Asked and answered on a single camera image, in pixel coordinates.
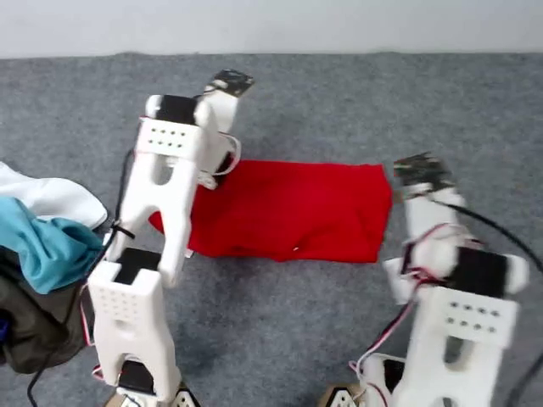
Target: wire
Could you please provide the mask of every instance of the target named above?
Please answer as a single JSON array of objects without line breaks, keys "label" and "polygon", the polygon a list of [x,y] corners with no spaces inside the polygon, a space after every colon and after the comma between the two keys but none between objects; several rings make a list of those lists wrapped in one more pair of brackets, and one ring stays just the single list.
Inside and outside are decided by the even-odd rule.
[{"label": "wire", "polygon": [[379,393],[379,396],[381,396],[381,399],[383,400],[384,407],[389,407],[389,404],[387,403],[387,399],[384,397],[383,390],[381,390],[378,385],[373,384],[373,383],[367,383],[367,386],[368,388],[370,387],[374,388],[377,391],[377,393]]},{"label": "wire", "polygon": [[389,322],[389,324],[381,331],[377,339],[367,348],[366,352],[364,352],[364,354],[356,361],[356,363],[354,361],[349,362],[349,367],[355,371],[356,377],[358,378],[361,387],[363,387],[364,382],[364,376],[361,368],[362,364],[370,355],[374,354],[381,347],[381,345],[383,345],[383,343],[387,341],[387,339],[389,339],[389,337],[396,330],[396,328],[409,315],[409,313],[413,309],[413,306],[415,305],[415,299],[417,297],[418,289],[425,284],[437,285],[439,284],[439,281],[437,281],[433,277],[423,278],[422,280],[419,280],[417,282],[417,285],[413,288],[413,292],[411,293],[409,301],[407,301],[407,303],[403,307],[401,307],[398,315],[391,322]]},{"label": "wire", "polygon": [[[119,227],[120,224],[120,205],[122,203],[122,198],[125,193],[125,186],[126,186],[126,177],[128,174],[128,163],[130,160],[130,157],[132,156],[132,150],[126,153],[125,158],[123,159],[122,164],[122,170],[120,173],[120,184],[119,184],[119,191],[117,193],[117,203],[115,205],[115,220],[112,225],[111,234],[109,235],[108,241],[103,245],[100,252],[98,252],[98,256],[94,259],[94,261],[91,263],[91,265],[88,268],[87,276],[92,273],[92,271],[96,268],[98,263],[102,260],[102,258],[105,256],[106,252],[108,251],[109,247],[113,243],[115,236],[119,231],[125,232],[125,230],[121,227]],[[81,292],[81,288],[83,287],[84,283],[80,283],[80,287],[71,294],[70,301],[68,302],[68,311],[66,312],[66,315],[64,316],[64,319],[60,323],[60,325],[67,330],[68,321],[70,320],[71,315],[73,314],[73,311],[75,308],[77,308],[77,299],[80,297],[79,294]],[[32,377],[31,382],[28,384],[28,387],[26,388],[26,397],[30,401],[32,407],[38,407],[37,402],[34,400],[34,396],[32,395],[32,389],[34,386],[36,386],[36,383],[38,380],[40,380],[40,377],[42,376],[43,372],[47,368],[49,361],[53,357],[55,353],[61,348],[63,344],[59,343],[51,352],[49,352],[45,358],[43,359],[42,364],[40,365],[37,372]]]},{"label": "wire", "polygon": [[136,407],[142,407],[142,405],[139,404],[139,403],[136,401],[136,399],[130,397],[128,394],[125,394],[125,397],[126,397],[128,400],[130,400],[131,403],[134,403],[134,404],[136,405]]},{"label": "wire", "polygon": [[[526,253],[526,255],[534,262],[537,270],[543,274],[543,262],[541,261],[541,259],[534,253],[534,251],[527,244],[525,244],[517,236],[513,235],[505,227],[497,224],[491,219],[488,219],[478,214],[477,212],[473,212],[470,209],[463,208],[462,206],[457,206],[452,203],[441,202],[432,198],[429,198],[429,199],[435,202],[436,204],[448,206],[449,208],[454,209],[458,213],[470,216],[476,220],[479,220],[480,222],[485,223],[487,226],[490,226],[496,229],[499,233],[507,237],[511,242],[513,242],[519,248],[521,248]],[[518,379],[516,384],[513,386],[512,390],[509,392],[509,395],[507,396],[506,407],[516,407],[517,405],[519,405],[520,399],[522,398],[523,393],[526,391],[526,388],[528,387],[530,382],[532,382],[537,377],[537,375],[541,371],[541,368],[543,368],[543,353],[539,355],[539,357],[532,363],[532,365],[528,368],[528,370]]]},{"label": "wire", "polygon": [[225,176],[226,174],[230,174],[234,168],[239,164],[239,161],[241,160],[241,142],[234,136],[230,136],[229,134],[220,133],[221,136],[227,138],[230,142],[232,142],[232,145],[234,146],[234,153],[232,162],[230,165],[228,165],[228,168],[226,168],[224,171],[219,171],[214,174],[213,176]]},{"label": "wire", "polygon": [[435,202],[439,205],[448,206],[451,209],[454,209],[456,212],[459,212],[463,215],[470,216],[476,220],[479,220],[480,222],[485,223],[486,225],[496,229],[499,233],[501,233],[503,236],[507,237],[511,242],[515,243],[519,248],[521,248],[527,255],[530,257],[530,259],[534,262],[535,266],[537,267],[537,270],[539,270],[543,274],[543,262],[539,257],[537,257],[537,254],[534,253],[534,251],[522,240],[520,240],[518,237],[513,235],[508,229],[505,227],[497,224],[493,220],[490,220],[489,218],[486,218],[477,212],[473,212],[470,209],[463,208],[462,206],[453,205],[452,203],[445,203],[441,202],[435,199],[430,198],[432,202]]}]

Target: gray carpet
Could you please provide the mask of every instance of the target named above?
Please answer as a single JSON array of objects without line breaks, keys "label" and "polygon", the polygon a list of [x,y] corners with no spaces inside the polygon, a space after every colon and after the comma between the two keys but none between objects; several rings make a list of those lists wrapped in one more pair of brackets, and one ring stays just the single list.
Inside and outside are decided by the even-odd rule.
[{"label": "gray carpet", "polygon": [[[112,209],[122,154],[151,93],[193,95],[232,67],[257,83],[232,131],[244,157],[385,163],[431,150],[472,209],[543,254],[543,55],[234,55],[0,61],[0,159],[30,176],[87,186]],[[468,222],[499,251],[518,253]],[[150,230],[137,243],[157,249]],[[406,237],[401,205],[381,259]],[[518,295],[522,313],[494,406],[543,350],[543,278]],[[314,406],[330,382],[350,382],[355,358],[397,312],[379,265],[195,256],[166,295],[177,361],[206,407]],[[409,323],[383,347],[406,350]],[[94,406],[91,349],[45,373],[42,406]],[[30,378],[0,369],[0,404],[26,405]],[[522,405],[540,405],[533,386]]]}]

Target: white plastic part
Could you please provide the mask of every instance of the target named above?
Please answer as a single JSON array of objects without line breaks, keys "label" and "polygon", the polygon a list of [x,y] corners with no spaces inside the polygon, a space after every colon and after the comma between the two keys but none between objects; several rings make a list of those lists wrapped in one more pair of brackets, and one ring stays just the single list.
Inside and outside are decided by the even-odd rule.
[{"label": "white plastic part", "polygon": [[[518,293],[528,285],[529,264],[522,257],[512,254],[505,254],[505,256],[507,257],[506,293]],[[417,284],[412,278],[400,274],[402,261],[403,259],[398,257],[383,262],[383,267],[389,278],[392,295],[397,304],[407,303]],[[430,270],[439,270],[429,267],[423,259],[419,259],[417,265],[426,266]]]},{"label": "white plastic part", "polygon": [[330,407],[358,407],[358,404],[355,403],[353,397],[350,395],[347,390],[339,390],[333,396],[331,402],[328,402]]},{"label": "white plastic part", "polygon": [[196,407],[193,397],[187,391],[181,391],[173,400],[172,407]]},{"label": "white plastic part", "polygon": [[[459,407],[490,407],[517,308],[512,301],[449,288],[422,289],[404,374],[392,405],[433,407],[436,400],[449,398]],[[466,341],[454,364],[445,363],[450,336]]]},{"label": "white plastic part", "polygon": [[[228,153],[235,153],[228,135],[219,131],[227,131],[232,125],[238,99],[215,93],[209,102],[207,98],[199,100],[194,111],[196,125],[154,119],[160,95],[151,96],[146,103],[148,117],[141,121],[134,164],[120,207],[120,226],[136,234],[155,210],[160,211],[165,244],[158,272],[141,269],[132,284],[115,282],[120,270],[115,261],[129,239],[119,232],[105,259],[89,277],[96,313],[94,337],[104,380],[117,386],[125,360],[143,363],[154,380],[156,395],[118,387],[117,393],[129,396],[125,400],[127,405],[163,407],[165,402],[179,407],[196,405],[188,392],[177,394],[181,373],[176,367],[174,344],[165,322],[162,287],[178,283],[183,260],[192,254],[187,244],[198,182],[216,187],[213,174]],[[165,166],[171,167],[171,178],[160,184],[160,173]]]},{"label": "white plastic part", "polygon": [[[464,199],[456,193],[456,189],[446,188],[433,192],[431,198],[446,204],[464,206]],[[407,232],[410,237],[421,236],[436,225],[442,223],[457,224],[456,212],[444,205],[432,202],[428,196],[409,198],[405,201]]]},{"label": "white plastic part", "polygon": [[143,394],[128,391],[125,388],[117,388],[117,393],[126,395],[121,407],[197,407],[191,394],[186,391],[180,391],[171,403],[162,403],[149,394]]},{"label": "white plastic part", "polygon": [[229,133],[236,116],[239,99],[220,89],[205,92],[201,99],[212,106],[216,116],[217,130],[221,133]]},{"label": "white plastic part", "polygon": [[181,373],[165,320],[160,274],[141,269],[130,285],[115,282],[118,263],[101,261],[89,277],[96,314],[94,340],[104,381],[116,386],[127,357],[142,362],[154,379],[159,401],[176,395]]}]

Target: red fabric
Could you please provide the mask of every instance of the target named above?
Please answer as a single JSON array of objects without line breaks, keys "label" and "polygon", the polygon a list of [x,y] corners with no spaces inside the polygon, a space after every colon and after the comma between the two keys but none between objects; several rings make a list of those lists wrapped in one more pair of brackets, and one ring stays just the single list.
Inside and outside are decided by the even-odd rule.
[{"label": "red fabric", "polygon": [[[216,256],[375,262],[392,205],[382,165],[241,161],[199,187],[188,247]],[[149,218],[162,231],[160,213]]]}]

